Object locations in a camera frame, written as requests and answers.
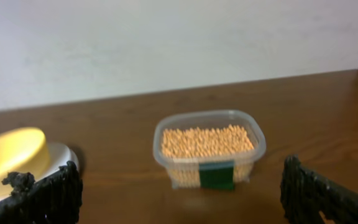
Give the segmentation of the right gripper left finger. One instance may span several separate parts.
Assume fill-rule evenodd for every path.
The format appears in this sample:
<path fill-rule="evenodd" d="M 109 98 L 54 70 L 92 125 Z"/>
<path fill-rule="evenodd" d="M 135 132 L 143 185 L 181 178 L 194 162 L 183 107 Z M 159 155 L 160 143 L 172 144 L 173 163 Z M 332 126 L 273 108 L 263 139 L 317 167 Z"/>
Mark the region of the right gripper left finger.
<path fill-rule="evenodd" d="M 0 201 L 0 224 L 76 224 L 82 206 L 83 181 L 76 164 L 36 181 L 30 173 L 10 172 L 2 180 L 12 188 Z"/>

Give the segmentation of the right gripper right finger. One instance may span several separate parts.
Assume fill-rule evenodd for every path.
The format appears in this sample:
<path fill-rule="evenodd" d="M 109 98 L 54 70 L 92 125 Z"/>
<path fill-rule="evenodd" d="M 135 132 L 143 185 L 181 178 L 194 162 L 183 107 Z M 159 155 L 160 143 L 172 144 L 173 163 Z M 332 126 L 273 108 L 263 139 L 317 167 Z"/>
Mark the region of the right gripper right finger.
<path fill-rule="evenodd" d="M 358 224 L 358 194 L 303 166 L 296 155 L 285 159 L 280 190 L 289 223 Z"/>

